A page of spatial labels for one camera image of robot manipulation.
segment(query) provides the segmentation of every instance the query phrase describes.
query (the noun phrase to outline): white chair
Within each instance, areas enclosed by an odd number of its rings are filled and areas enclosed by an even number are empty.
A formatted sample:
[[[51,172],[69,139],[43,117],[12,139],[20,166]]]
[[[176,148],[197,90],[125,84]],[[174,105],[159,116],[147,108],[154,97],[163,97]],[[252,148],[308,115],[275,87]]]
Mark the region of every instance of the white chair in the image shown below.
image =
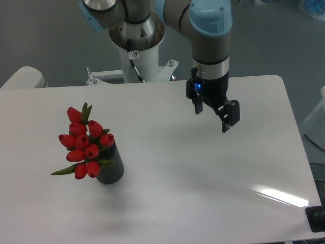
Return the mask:
[[[29,66],[19,69],[10,79],[0,88],[1,90],[15,90],[28,88],[48,87],[42,73]]]

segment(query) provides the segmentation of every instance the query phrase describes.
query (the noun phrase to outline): white table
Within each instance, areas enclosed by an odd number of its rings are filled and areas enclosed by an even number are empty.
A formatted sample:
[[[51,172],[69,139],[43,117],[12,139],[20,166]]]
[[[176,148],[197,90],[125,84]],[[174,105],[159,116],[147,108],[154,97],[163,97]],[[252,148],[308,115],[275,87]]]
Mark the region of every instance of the white table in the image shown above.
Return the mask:
[[[232,78],[228,97],[241,120],[223,134],[211,108],[195,115],[185,81],[0,91],[0,243],[323,237],[305,207],[265,197],[273,189],[320,205],[281,78]],[[58,135],[68,132],[67,108],[84,102],[124,162],[110,186],[50,175],[71,165]]]

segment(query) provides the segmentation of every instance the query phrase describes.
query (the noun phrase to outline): green leaf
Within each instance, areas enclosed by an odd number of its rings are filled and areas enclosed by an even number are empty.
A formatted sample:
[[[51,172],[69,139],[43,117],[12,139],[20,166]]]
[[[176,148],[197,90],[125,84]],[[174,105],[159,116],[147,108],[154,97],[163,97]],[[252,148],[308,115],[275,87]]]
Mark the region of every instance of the green leaf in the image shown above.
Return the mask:
[[[100,166],[110,165],[114,164],[114,160],[107,160],[107,159],[99,159],[97,162],[100,164]]]
[[[91,109],[92,109],[92,105],[90,105],[89,108],[87,108],[87,103],[85,103],[85,104],[83,105],[83,107],[82,107],[82,112],[81,112],[81,122],[82,122],[84,125],[89,124],[88,118],[89,118],[89,115],[90,115]]]
[[[51,173],[51,175],[72,174],[73,172],[75,172],[75,169],[76,169],[76,167],[77,167],[78,164],[79,163],[74,164],[74,165],[71,165],[68,168],[65,168],[65,169],[62,169],[62,170],[59,170],[59,171],[55,171],[55,172]]]
[[[81,113],[86,112],[87,107],[88,107],[88,104],[87,103],[84,103],[84,105],[82,106]]]
[[[103,134],[107,134],[107,133],[109,133],[111,130],[110,129],[104,129],[103,130]]]
[[[88,138],[89,138],[90,144],[96,144],[96,145],[98,145],[100,143],[99,138],[94,138],[92,136],[89,136]]]
[[[67,148],[68,151],[73,151],[75,149],[77,149],[77,148],[76,147],[69,147],[69,148]]]
[[[100,153],[106,150],[105,146],[99,146]]]

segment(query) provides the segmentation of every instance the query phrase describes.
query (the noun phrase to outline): blue object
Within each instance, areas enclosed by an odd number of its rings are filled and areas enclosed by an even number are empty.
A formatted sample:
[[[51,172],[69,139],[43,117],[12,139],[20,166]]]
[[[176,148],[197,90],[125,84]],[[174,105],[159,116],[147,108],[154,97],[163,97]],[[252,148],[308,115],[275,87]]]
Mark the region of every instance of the blue object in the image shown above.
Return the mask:
[[[324,0],[307,0],[306,9],[314,14],[323,14],[325,12]]]
[[[165,23],[165,18],[164,18],[165,2],[166,0],[156,0],[156,7],[155,7],[157,16],[164,23]]]
[[[230,0],[192,0],[189,21],[201,34],[220,37],[233,26]]]
[[[78,7],[94,32],[98,33],[104,30],[104,28],[101,27],[97,20],[95,20],[95,18],[89,13],[88,9],[83,5],[82,1],[78,2]]]

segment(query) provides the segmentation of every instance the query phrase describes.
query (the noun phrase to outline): black vase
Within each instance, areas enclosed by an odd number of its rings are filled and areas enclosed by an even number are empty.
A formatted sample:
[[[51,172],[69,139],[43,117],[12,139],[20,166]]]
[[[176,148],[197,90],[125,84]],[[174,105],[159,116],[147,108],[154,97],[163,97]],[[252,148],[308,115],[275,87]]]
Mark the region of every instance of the black vase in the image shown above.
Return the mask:
[[[121,179],[124,166],[115,142],[99,158],[114,161],[113,164],[101,166],[100,173],[96,177],[100,183],[112,184]]]

